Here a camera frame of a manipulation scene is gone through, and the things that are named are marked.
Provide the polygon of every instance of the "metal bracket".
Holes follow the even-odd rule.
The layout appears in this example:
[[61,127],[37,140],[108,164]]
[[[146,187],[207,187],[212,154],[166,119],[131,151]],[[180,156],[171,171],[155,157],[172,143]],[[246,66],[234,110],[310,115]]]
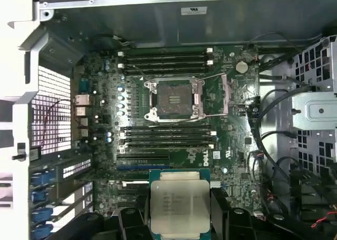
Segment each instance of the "metal bracket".
[[292,97],[293,126],[328,130],[337,125],[337,98],[332,92],[302,93]]

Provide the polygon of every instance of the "perforated metal panel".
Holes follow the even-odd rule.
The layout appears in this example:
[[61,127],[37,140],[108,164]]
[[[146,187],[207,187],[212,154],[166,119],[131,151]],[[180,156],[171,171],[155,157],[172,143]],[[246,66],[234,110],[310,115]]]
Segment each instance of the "perforated metal panel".
[[70,78],[39,66],[38,88],[32,100],[32,146],[41,146],[42,154],[70,149]]
[[[315,85],[322,92],[333,94],[333,44],[336,37],[321,39],[296,56],[294,77],[306,84]],[[298,131],[298,159],[304,168],[321,175],[335,159],[335,130]]]

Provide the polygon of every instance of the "pci slot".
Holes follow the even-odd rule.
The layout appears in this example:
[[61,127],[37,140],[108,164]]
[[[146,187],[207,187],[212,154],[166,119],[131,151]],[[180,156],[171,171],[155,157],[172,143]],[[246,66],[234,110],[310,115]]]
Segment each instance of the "pci slot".
[[133,161],[133,160],[170,160],[170,156],[165,154],[118,154],[117,160]]
[[136,196],[136,195],[138,195],[138,192],[137,192],[137,190],[131,190],[131,189],[119,189],[117,191],[117,195]]

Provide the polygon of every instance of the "black ram slot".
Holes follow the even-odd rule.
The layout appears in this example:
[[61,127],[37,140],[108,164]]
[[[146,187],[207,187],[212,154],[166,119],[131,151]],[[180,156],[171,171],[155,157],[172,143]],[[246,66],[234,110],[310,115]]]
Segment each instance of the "black ram slot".
[[159,134],[153,134],[153,135],[136,135],[136,136],[127,136],[126,137],[126,142],[128,142],[129,140],[132,141],[143,141],[145,139],[151,139],[151,140],[165,140],[165,139],[173,139],[173,140],[177,140],[177,139],[198,139],[198,138],[211,138],[210,135],[208,134],[200,134],[198,136],[193,136],[195,134],[191,134],[191,135],[159,135]]
[[165,125],[160,127],[159,126],[155,126],[155,127],[146,127],[146,126],[129,126],[129,127],[121,127],[121,131],[184,131],[184,130],[190,130],[190,129],[196,129],[198,131],[201,130],[210,130],[211,126],[210,125],[180,125],[180,126],[169,126],[169,125]]
[[126,60],[130,62],[139,61],[176,61],[176,60],[193,60],[193,59],[207,59],[205,54],[186,54],[186,55],[174,55],[174,54],[159,54],[159,55],[142,55],[142,56],[128,56]]
[[160,142],[160,141],[169,141],[169,142],[180,142],[180,141],[205,141],[207,139],[210,139],[210,136],[185,136],[185,137],[151,137],[151,140],[149,141],[146,137],[131,137],[125,139],[126,143],[133,143],[133,142],[145,142],[145,143],[154,143],[154,142]]
[[206,62],[204,61],[193,61],[193,62],[156,62],[156,63],[135,63],[135,64],[125,64],[126,69],[136,67],[136,69],[152,69],[161,68],[204,68],[206,67]]
[[126,74],[129,75],[137,75],[137,74],[162,74],[162,73],[170,73],[170,74],[190,74],[190,73],[207,73],[208,68],[195,68],[195,67],[180,67],[180,68],[153,68],[153,69],[130,69],[126,68],[124,70]]
[[142,145],[182,145],[182,144],[186,144],[186,145],[195,145],[195,144],[209,144],[211,141],[207,140],[176,140],[176,141],[172,141],[172,140],[163,140],[163,141],[139,141],[139,142],[128,142],[127,145],[131,146],[131,145],[138,145],[138,144],[142,144]]
[[182,132],[182,131],[143,131],[143,132],[129,132],[126,131],[125,132],[125,136],[142,136],[142,137],[147,137],[147,136],[187,136],[187,135],[209,135],[210,132],[209,131],[186,131],[186,132]]
[[118,154],[117,160],[170,160],[170,156],[163,154]]
[[185,149],[185,148],[209,148],[208,144],[177,144],[177,145],[143,145],[143,144],[135,144],[129,145],[129,148],[135,149]]

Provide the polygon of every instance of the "pcie slot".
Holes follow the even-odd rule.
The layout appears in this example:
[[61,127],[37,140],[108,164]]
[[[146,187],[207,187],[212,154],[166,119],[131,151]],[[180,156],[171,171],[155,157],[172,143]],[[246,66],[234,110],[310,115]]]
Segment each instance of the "pcie slot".
[[120,208],[120,207],[133,207],[133,206],[134,206],[133,202],[118,202],[116,204],[117,208]]
[[136,196],[137,194],[138,194],[137,190],[119,189],[117,191],[117,195],[123,195],[123,196]]
[[129,126],[129,127],[121,127],[121,131],[179,131],[183,132],[186,129],[195,129],[196,131],[202,130],[210,130],[210,125],[193,125],[193,126],[157,126],[157,127],[144,127],[144,126]]
[[170,156],[163,154],[118,154],[117,160],[170,160]]

